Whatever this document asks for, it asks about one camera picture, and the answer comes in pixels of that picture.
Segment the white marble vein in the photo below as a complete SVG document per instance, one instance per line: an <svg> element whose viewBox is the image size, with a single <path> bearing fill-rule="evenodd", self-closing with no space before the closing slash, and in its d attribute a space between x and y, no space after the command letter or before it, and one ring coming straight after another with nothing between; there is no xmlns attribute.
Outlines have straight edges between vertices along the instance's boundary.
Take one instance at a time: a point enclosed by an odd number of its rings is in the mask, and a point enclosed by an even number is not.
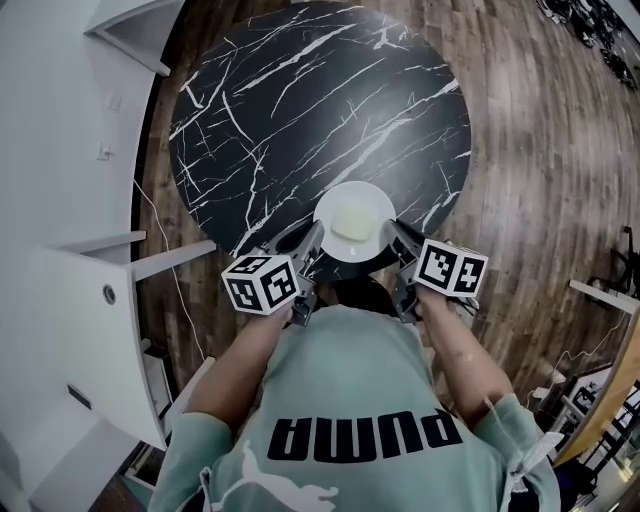
<svg viewBox="0 0 640 512"><path fill-rule="evenodd" d="M424 233L424 230L427 227L427 224L429 224L429 221L431 220L431 217L433 217L433 215L436 213L436 211L438 211L438 208L440 208L440 203L436 203L431 207L431 210L429 210L427 212L427 214L424 217L424 220L422 221L422 232Z"/></svg>
<svg viewBox="0 0 640 512"><path fill-rule="evenodd" d="M191 98L191 101L193 102L193 106L196 108L204 108L204 105L202 103L200 103L196 97L193 95L193 91L191 90L191 87L189 87L188 85L184 85L182 86L182 89L184 91L187 91L187 94L189 95L189 98Z"/></svg>
<svg viewBox="0 0 640 512"><path fill-rule="evenodd" d="M213 94L211 94L211 97L209 98L207 105L204 108L198 110L198 112L194 116L192 116L191 119L189 119L186 123L184 123L183 125L180 125L179 128L175 129L174 132L171 135L169 135L170 141L173 140L176 137L176 135L178 135L179 133L182 133L187 126L195 122L195 120L198 119L198 117L204 114L209 109L209 107L211 107L213 100L218 95L218 91L222 88L222 85L224 84L224 81L227 78L227 73L229 73L229 67L231 66L231 62L233 62L233 59L229 60L229 63L227 64L227 69L224 72L224 76L222 77L222 80L220 80L220 83L218 84L218 86L213 91Z"/></svg>
<svg viewBox="0 0 640 512"><path fill-rule="evenodd" d="M271 14L278 14L279 12L282 12L282 11L284 11L284 9L280 9L278 11L273 11L273 12L266 12L264 14L258 14L257 16L251 16L251 18L247 20L247 27L250 27L251 22L255 19L262 18L263 16L269 16Z"/></svg>
<svg viewBox="0 0 640 512"><path fill-rule="evenodd" d="M229 114L229 118L231 119L231 122L235 125L235 127L237 128L237 130L244 135L247 140L249 142L251 142L251 144L253 144L253 140L251 140L251 137L249 137L242 128L240 128L240 125L238 124L238 122L236 121L236 118L233 117L233 113L231 112L231 108L229 108L229 103L227 103L227 95L225 94L224 91L222 91L222 103L224 103L224 107L227 109L227 113Z"/></svg>
<svg viewBox="0 0 640 512"><path fill-rule="evenodd" d="M307 165L311 160L313 160L313 158L320 153L320 151L322 151L322 149L328 144L329 139L331 138L331 136L336 133L340 128L342 128L343 126L345 126L349 120L351 118L355 118L356 112L367 102L369 101L371 98L373 98L376 94L378 94L382 89L384 89L386 87L386 84L382 85L381 87L379 87L377 90L373 91L371 94L369 94L364 100L362 100L357 107L353 108L352 105L350 105L351 107L351 114L349 114L346 118L342 119L342 122L340 124L338 124L335 128L333 128L328 135L324 138L324 140L322 140L319 144L316 144L315 146L313 146L309 151L307 151L304 156L302 157L303 159L305 157L307 157L309 155L309 153L311 153L313 151L313 153L311 154L311 156L309 156L308 158L306 158L306 160L304 160L304 162L301 165L298 165L298 167L296 167L293 171L291 171L289 174L287 174L282 180L280 180L280 183L284 182L287 178L289 178L292 174L295 174L296 172L298 172L299 170L303 169L305 167L305 165ZM360 138L360 144L362 144L364 142L364 135L365 132L367 131L367 126L369 125L369 120L367 119L367 124L364 127L364 131L362 132L362 137ZM353 151L355 149L352 148L351 150L349 150L347 153L344 153L341 156L345 156L348 153L350 153L351 151ZM318 171L316 171L316 173L313 175L313 177L315 177L318 174Z"/></svg>
<svg viewBox="0 0 640 512"><path fill-rule="evenodd" d="M347 105L349 105L349 108L351 109L351 114L353 114L353 118L358 119L356 117L356 113L353 110L353 101L351 101L349 98L347 98Z"/></svg>
<svg viewBox="0 0 640 512"><path fill-rule="evenodd" d="M412 148L413 146L415 146L416 144L431 138L434 133L430 133L429 135L427 135L426 137L422 137L421 139L418 139L415 142L412 142L411 144L409 144L406 148L404 148L402 151L400 151L400 153L398 153L397 155L395 155L393 158L382 162L382 164L380 164L380 166L389 164L389 162L391 162L389 165L387 165L386 167L382 168L377 174L381 174L387 170L389 170L391 167L394 167L395 165L398 165L400 162L402 162L403 160L405 160L406 158L409 158L411 155L414 155L416 153L420 153L426 149L429 149L432 146L435 146L438 142L446 140L446 135L449 132L449 130L452 130L453 128L451 127L447 127L444 132L433 142L430 142L428 144L426 144L425 146L422 146L420 148L414 149L413 151L410 151L409 153L407 153L407 151Z"/></svg>
<svg viewBox="0 0 640 512"><path fill-rule="evenodd" d="M198 222L198 227L201 228L202 226L204 226L207 222L209 222L211 219L213 219L213 215L211 215L207 220L203 220L202 222Z"/></svg>
<svg viewBox="0 0 640 512"><path fill-rule="evenodd" d="M300 217L299 219L294 220L291 224L289 224L288 226L282 228L282 232L285 232L287 229L289 229L293 225L297 224L298 222L302 222L304 219L306 219L307 217L310 217L312 214L313 214L313 212L309 212L306 215L304 215L304 217Z"/></svg>
<svg viewBox="0 0 640 512"><path fill-rule="evenodd" d="M217 123L210 124L209 126L207 126L207 128L213 128L214 126L218 126L218 125L220 125L220 124L222 124L222 123L228 123L228 122L229 122L229 120L228 120L228 119L223 119L222 121L218 121Z"/></svg>
<svg viewBox="0 0 640 512"><path fill-rule="evenodd" d="M451 193L449 194L449 197L447 197L447 198L443 201L442 206L447 206L447 205L448 205L448 204L453 200L453 198L454 198L454 197L456 197L460 192L462 192L462 191L461 191L461 190L458 190L458 191L456 191L456 192L451 192Z"/></svg>
<svg viewBox="0 0 640 512"><path fill-rule="evenodd" d="M391 135L395 130L397 130L402 125L407 124L410 121L411 119L406 119L406 118L398 119L397 121L394 121L389 126L387 126L384 130L382 130L378 134L378 137L376 138L376 140L360 154L358 159L355 162L353 162L351 165L343 169L341 172L339 172L338 175L334 179L332 179L328 185L326 185L320 192L318 192L318 194L315 195L314 199L324 194L327 190L336 186L338 183L342 183L344 180L346 180L355 169L360 167L367 160L367 158L371 156L373 152L375 152L380 146L382 146L385 143L389 135Z"/></svg>
<svg viewBox="0 0 640 512"><path fill-rule="evenodd" d="M272 30L266 36L264 36L262 39L260 39L258 41L258 42L260 42L260 45L256 46L253 50L251 50L249 52L249 54L244 59L242 59L242 62L244 62L247 58L249 58L254 53L258 52L260 50L260 48L262 48L265 44L267 44L271 39L276 37L278 34L284 32L285 30L287 30L287 28L289 28L291 25L294 24L294 21L295 21L295 18L293 20L291 20L289 23L286 23L285 25L282 25L280 27L276 27L274 30ZM248 44L246 46L243 46L242 48L247 48L249 46L253 46L254 44L256 44L256 43L250 43L250 44Z"/></svg>
<svg viewBox="0 0 640 512"><path fill-rule="evenodd" d="M247 190L243 190L242 192L232 195L232 196L228 196L228 197L219 197L218 199L207 199L205 201L202 201L201 203L197 204L196 206L194 206L193 208L191 208L191 210L189 210L189 215L196 213L200 208L202 208L203 206L206 206L210 203L220 203L222 201L230 201L231 199L237 199L238 197L242 197L243 195L247 194L248 191Z"/></svg>
<svg viewBox="0 0 640 512"><path fill-rule="evenodd" d="M350 43L361 44L364 46L371 46L371 43L365 43L363 41L358 41L358 39L349 39L347 37L338 37L339 41L349 41Z"/></svg>
<svg viewBox="0 0 640 512"><path fill-rule="evenodd" d="M255 145L254 147L254 151L256 149L258 149L260 146L262 146L262 144L264 144L265 142L267 142L268 140L272 139L273 137L275 137L276 135L278 135L281 131L286 130L287 128L289 128L292 124L296 123L301 117L305 116L306 114L308 114L309 112L311 112L314 108L316 108L318 105L320 105L323 101L325 101L329 96L331 96L333 93L335 93L336 91L338 91L339 89L341 89L342 87L344 87L345 85L347 85L349 82L351 82L351 80L355 79L357 76L361 75L362 73L364 73L365 71L371 69L373 66L375 66L376 64L382 62L384 60L384 57L377 60L376 62L374 62L373 64L369 64L368 66L364 67L363 69L361 69L360 71L358 71L357 73L351 75L349 78L347 78L344 82L342 82L340 85L338 85L337 87L334 87L328 94L324 95L322 98L320 98L318 101L316 101L313 105L311 105L307 110L305 110L304 112L302 112L301 114L298 114L296 117L294 117L291 121L289 121L287 124L285 124L284 126L280 127L278 130L276 130L275 132L273 132L271 135L269 135L268 137L264 138L262 141L260 141L258 144ZM242 160L240 160L240 162L244 162L247 158L249 158L249 155L247 155L246 157L244 157Z"/></svg>
<svg viewBox="0 0 640 512"><path fill-rule="evenodd" d="M222 146L224 146L225 144L227 144L228 142L232 141L232 140L238 140L237 137L229 137L227 140L222 141L220 144L218 144L215 149L212 151L212 154L215 154L216 151L218 151Z"/></svg>
<svg viewBox="0 0 640 512"><path fill-rule="evenodd" d="M267 207L267 205L265 203L265 215L262 217L262 219L260 219L259 221L255 222L254 224L250 225L247 228L247 230L244 232L244 234L242 235L240 240L238 240L238 243L236 243L236 246L231 251L231 256L233 256L234 258L237 258L238 257L238 252L240 252L242 250L242 247L244 247L244 244L247 242L247 240L249 240L249 238L251 238L251 236L254 233L258 232L262 228L262 226L264 226L267 223L267 221L273 216L274 213L276 213L278 211L278 209L280 209L280 207L284 203L286 203L290 199L295 199L295 193L296 193L296 190L298 189L299 186L300 185L296 185L295 187L293 187L291 189L291 192L289 192L289 195L287 197L285 197L282 201L277 203L275 206L273 206L271 208L271 211L269 211L269 209L268 209L268 207Z"/></svg>
<svg viewBox="0 0 640 512"><path fill-rule="evenodd" d="M284 62L281 62L277 68L272 69L271 71L267 71L266 73L260 75L258 78L254 78L251 82L249 82L247 85L245 85L244 87L242 87L238 93L245 91L247 89L251 89L252 87L255 87L256 85L258 85L260 82L262 82L263 80L266 80L267 78L269 78L271 75L273 75L274 73L277 73L278 71L280 71L281 69L286 68L287 66L291 65L291 64L295 64L296 62L298 62L302 57L304 57L305 55L308 55L309 53L311 53L313 50L315 50L316 48L318 48L319 46L322 46L324 43L326 43L329 39L331 39L333 36L335 36L336 34L340 34L341 32L344 32L345 30L349 30L352 27L355 27L356 24L352 23L351 25L345 25L344 27L340 27L337 30L334 30L332 32L329 32L328 34L325 34L322 37L319 37L318 39L316 39L315 41L313 41L311 44L308 44L307 46L305 46L302 50L300 50L298 53L296 53L293 57L291 57L290 59L285 60Z"/></svg>
<svg viewBox="0 0 640 512"><path fill-rule="evenodd" d="M239 107L240 105L244 105L244 101L239 101L238 103L233 103L233 104L229 103L229 106L233 107L233 108ZM209 116L209 118L213 118L213 117L217 116L220 112L224 112L224 113L227 112L227 108L224 106L224 104L222 105L222 107L220 107L218 110L216 110L213 114L211 114Z"/></svg>
<svg viewBox="0 0 640 512"><path fill-rule="evenodd" d="M235 45L235 43L233 41L229 41L229 39L227 39L226 37L224 38L224 40L229 43L231 46L233 46L236 50L238 49L238 47Z"/></svg>
<svg viewBox="0 0 640 512"><path fill-rule="evenodd" d="M411 208L412 208L413 206L415 206L415 205L416 205L416 203L422 199L422 197L423 197L423 196L419 196L419 197L418 197L418 199L416 199L413 203L411 203L411 204L410 204L409 206L407 206L404 210L402 210L399 214L397 214L397 215L396 215L396 218L398 218L398 219L399 219L399 218L400 218L400 217L402 217L405 213L407 213L409 210L411 210Z"/></svg>
<svg viewBox="0 0 640 512"><path fill-rule="evenodd" d="M251 223L249 222L249 215L251 214L251 206L253 205L253 200L256 197L256 181L258 180L258 171L261 171L263 169L261 164L266 154L267 152L265 151L264 153L262 153L262 156L260 156L260 158L257 158L257 159L254 158L256 165L253 168L253 181L249 186L249 193L251 195L249 196L249 202L247 203L247 210L245 211L245 214L244 214L244 220L247 224L247 229L251 229Z"/></svg>
<svg viewBox="0 0 640 512"><path fill-rule="evenodd" d="M323 18L328 18L329 16L335 16L336 14L340 14L341 12L349 12L356 9L364 9L364 7L362 5L352 5L351 7L347 7L345 9L339 9L337 11L330 12L329 14L323 14L321 16L316 16L315 18L308 18L306 20L299 21L296 25L301 25L303 23L312 23L314 21L321 20Z"/></svg>
<svg viewBox="0 0 640 512"><path fill-rule="evenodd" d="M295 84L298 80L300 80L303 76L305 76L308 73L311 73L314 69L320 68L322 66L324 66L326 64L326 61L321 62L320 64L317 64L315 66L312 66L308 69L305 70L304 73L300 73L300 71L302 69L304 69L306 66L308 66L308 64L305 64L304 66L302 66L297 72L296 72L296 77L294 80L292 80L291 82L289 82L283 89L282 92L280 93L280 96L278 97L278 101L276 101L276 104L273 107L273 110L271 111L271 118L273 118L273 114L275 114L276 109L278 108L278 105L280 104L280 100L282 100L282 97L285 95L285 93L289 90L289 87L291 87L293 84Z"/></svg>
<svg viewBox="0 0 640 512"><path fill-rule="evenodd" d="M362 146L362 144L364 144L365 142L367 142L368 140L374 138L376 136L375 133L372 133L370 135L367 135L364 138L360 139L360 142L358 142L355 146L350 147L349 149L347 149L344 153L339 154L337 157L335 157L333 160L331 160L330 162L326 162L324 163L321 167L319 167L312 175L311 178L315 178L316 176L319 176L321 174L324 174L325 172L327 172L331 166L333 164L335 164L338 160L341 160L342 158L344 158L345 156L353 153L356 149L358 149L360 146Z"/></svg>
<svg viewBox="0 0 640 512"><path fill-rule="evenodd" d="M240 142L237 138L233 138L233 137L232 137L231 139L229 139L229 140L237 140L238 142ZM199 161L199 160L197 160L196 162L192 163L192 164L191 164L191 166L195 165L198 161ZM229 174L229 176L227 176L227 177L226 177L226 178L224 178L224 179L221 179L218 183L216 183L216 184L215 184L213 187L211 187L209 190L207 190L207 191L203 192L202 194L200 194L200 195L199 195L198 197L196 197L195 199L193 199L193 200L189 200L189 206L191 207L191 206L193 206L195 203L197 203L198 201L201 201L201 200L202 200L202 199L204 199L206 196L208 196L211 192L213 192L214 190L216 190L218 187L221 187L221 186L223 186L223 185L225 185L225 184L229 183L229 181L230 181L230 180L232 180L232 179L233 179L233 177L234 177L236 174L238 174L240 171L242 171L242 170L244 170L244 166L242 166L242 165L241 165L241 166L239 166L235 171L233 171L231 174Z"/></svg>
<svg viewBox="0 0 640 512"><path fill-rule="evenodd" d="M204 144L204 147L207 148L207 156L210 156L211 158L213 158L215 160L216 157L213 156L213 153L211 152L211 149L209 148L209 144L207 144L207 138L205 137L204 132L202 131L202 128L200 127L200 123L198 121L196 121L196 126L198 127L198 130L200 131L200 136L202 137L202 140L200 142L198 142L198 144Z"/></svg>
<svg viewBox="0 0 640 512"><path fill-rule="evenodd" d="M402 31L402 34L400 34L400 37L398 37L398 42L400 41L404 41L405 39L407 39L409 36L411 35L410 29L409 27L407 27L405 25L404 30Z"/></svg>
<svg viewBox="0 0 640 512"><path fill-rule="evenodd" d="M180 87L180 92L186 90L187 87L189 87L189 85L191 85L191 82L193 82L196 78L198 78L198 75L200 74L200 71L202 71L202 70L198 69L193 75L191 75L191 78L189 78L184 84L182 84L182 87Z"/></svg>
<svg viewBox="0 0 640 512"><path fill-rule="evenodd" d="M262 66L258 71L256 71L255 73L251 73L249 76L247 76L246 78L243 78L240 82L238 82L237 84L234 84L234 89L233 91L237 91L238 88L242 87L244 84L246 84L247 82L250 82L251 80L253 80L253 78L255 76L258 76L260 73L262 73L265 69L267 69L269 66L273 66L274 64L277 64L278 62L284 60L287 58L287 55L281 55L280 57L278 57L276 60L273 60L271 62L268 62L267 64L265 64L264 66Z"/></svg>
<svg viewBox="0 0 640 512"><path fill-rule="evenodd" d="M182 154L186 155L186 145L184 142L184 132L182 134ZM183 160L180 158L180 154L176 153L176 157L178 159L178 162L180 163L180 167L182 168L182 170L178 173L178 176L180 176L181 174L184 174L187 177L187 180L189 180L189 183L191 183L191 185L198 191L198 194L200 193L200 189L198 188L198 185L196 185L195 181L193 181L193 178L191 177L191 167L193 167L194 165L196 165L200 160L202 160L202 158L198 158L195 162L192 162L189 166L185 165L185 163L183 162ZM184 187L184 192L186 197L189 197L188 194L188 190L187 190L187 186L185 185Z"/></svg>
<svg viewBox="0 0 640 512"><path fill-rule="evenodd" d="M398 48L399 50L404 50L405 52L409 51L409 49L405 48L404 46L399 46L397 44L393 44L392 42L389 41L389 38L387 37L387 31L390 28L393 28L393 27L395 27L397 25L399 25L399 23L395 23L395 24L389 25L387 27L382 27L380 30L376 30L375 32L371 33L371 35L380 34L380 41L378 41L376 44L373 45L373 49L374 50L379 50L383 46L391 46L392 48Z"/></svg>
<svg viewBox="0 0 640 512"><path fill-rule="evenodd" d="M376 131L384 130L387 127L387 125L389 125L390 123L393 123L396 119L398 119L399 117L403 116L404 114L409 112L412 108L415 108L416 106L420 105L421 103L426 103L426 102L428 102L430 100L434 100L434 99L442 96L443 94L448 94L448 93L450 93L452 91L455 91L458 87L460 87L460 84L458 84L458 80L456 80L454 78L449 83L447 83L445 86L443 86L442 89L440 89L438 92L432 94L431 96L427 96L426 98L421 98L418 101L416 101L413 105L411 105L411 106L405 108L404 110L400 111L394 117L392 117L391 119L389 119L385 123L383 123L380 126L378 126L376 128Z"/></svg>
<svg viewBox="0 0 640 512"><path fill-rule="evenodd" d="M446 175L444 174L444 171L442 170L442 165L440 165L440 162L436 162L436 164L438 164L438 169L440 169L440 174L442 174L442 179L444 180L444 184L447 187L447 193L451 195L451 189L449 188L449 180L447 179Z"/></svg>
<svg viewBox="0 0 640 512"><path fill-rule="evenodd" d="M425 71L433 71L434 69L446 68L446 64L440 64L439 66L433 66L431 68L425 68L424 66L409 66L408 68L404 68L405 71L410 71L412 69L424 69Z"/></svg>

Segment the hand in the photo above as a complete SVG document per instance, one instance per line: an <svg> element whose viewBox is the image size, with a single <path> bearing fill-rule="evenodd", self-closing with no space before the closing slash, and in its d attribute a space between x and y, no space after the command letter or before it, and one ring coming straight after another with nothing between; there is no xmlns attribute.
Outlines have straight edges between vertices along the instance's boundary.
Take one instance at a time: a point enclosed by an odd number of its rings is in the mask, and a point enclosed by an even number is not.
<svg viewBox="0 0 640 512"><path fill-rule="evenodd" d="M268 316L255 315L247 325L255 325L261 329L282 329L293 316L293 303L293 300L287 302Z"/></svg>
<svg viewBox="0 0 640 512"><path fill-rule="evenodd" d="M429 310L438 308L447 308L447 297L443 294L428 288L422 284L416 283L416 295L423 308Z"/></svg>

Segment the wall outlet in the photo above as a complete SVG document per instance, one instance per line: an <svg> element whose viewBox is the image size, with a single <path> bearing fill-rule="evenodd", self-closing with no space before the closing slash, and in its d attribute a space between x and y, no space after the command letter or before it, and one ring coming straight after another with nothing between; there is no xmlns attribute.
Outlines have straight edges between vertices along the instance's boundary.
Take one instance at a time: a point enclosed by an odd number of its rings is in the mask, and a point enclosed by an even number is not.
<svg viewBox="0 0 640 512"><path fill-rule="evenodd" d="M567 380L564 375L562 375L558 370L554 369L554 367L544 359L538 360L538 371L545 377L551 379L554 384L562 384Z"/></svg>
<svg viewBox="0 0 640 512"><path fill-rule="evenodd" d="M111 155L113 155L113 153L111 152L111 145L101 142L100 147L98 149L98 156L96 156L96 160L109 160Z"/></svg>
<svg viewBox="0 0 640 512"><path fill-rule="evenodd" d="M113 110L114 112L119 112L121 104L122 104L122 94L112 92L107 96L107 108L109 110Z"/></svg>
<svg viewBox="0 0 640 512"><path fill-rule="evenodd" d="M545 398L547 398L547 395L549 394L549 389L548 388L536 388L533 391L533 396L534 398L540 398L541 400L544 400Z"/></svg>

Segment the puma logo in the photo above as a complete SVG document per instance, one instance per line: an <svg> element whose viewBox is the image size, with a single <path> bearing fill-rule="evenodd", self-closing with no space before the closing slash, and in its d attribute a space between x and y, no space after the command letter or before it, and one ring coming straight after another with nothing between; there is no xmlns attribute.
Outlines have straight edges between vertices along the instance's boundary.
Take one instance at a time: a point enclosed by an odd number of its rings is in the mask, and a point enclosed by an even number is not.
<svg viewBox="0 0 640 512"><path fill-rule="evenodd" d="M354 451L353 443L354 421L358 431L357 452ZM313 422L316 424L314 438L311 437ZM380 436L381 453L376 448L376 427ZM327 464L362 464L377 460L380 456L389 459L403 455L402 444L407 454L425 449L420 437L420 427L429 448L462 444L455 421L441 409L436 409L434 415L420 418L419 423L410 411L383 414L377 419L279 419L273 429L267 457L271 460L297 461L313 457L316 462Z"/></svg>
<svg viewBox="0 0 640 512"><path fill-rule="evenodd" d="M271 495L283 505L296 512L331 512L335 505L325 498L332 498L338 494L337 487L323 489L317 485L298 487L286 477L263 473L258 467L258 461L249 448L249 441L242 447L244 460L242 462L242 478L233 484L222 495L222 499L211 504L213 512L222 510L224 501L239 487L246 484L257 484L269 491Z"/></svg>

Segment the black marble tabletop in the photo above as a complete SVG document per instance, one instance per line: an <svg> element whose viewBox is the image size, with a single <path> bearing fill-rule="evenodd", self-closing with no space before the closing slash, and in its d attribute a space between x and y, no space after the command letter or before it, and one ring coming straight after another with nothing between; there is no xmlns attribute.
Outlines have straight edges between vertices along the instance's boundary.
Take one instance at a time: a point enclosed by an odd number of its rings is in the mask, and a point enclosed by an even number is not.
<svg viewBox="0 0 640 512"><path fill-rule="evenodd" d="M235 26L182 86L173 172L198 225L233 256L271 240L331 187L368 181L425 234L462 190L471 154L458 81L420 34L359 6L310 2ZM344 279L393 262L322 254Z"/></svg>

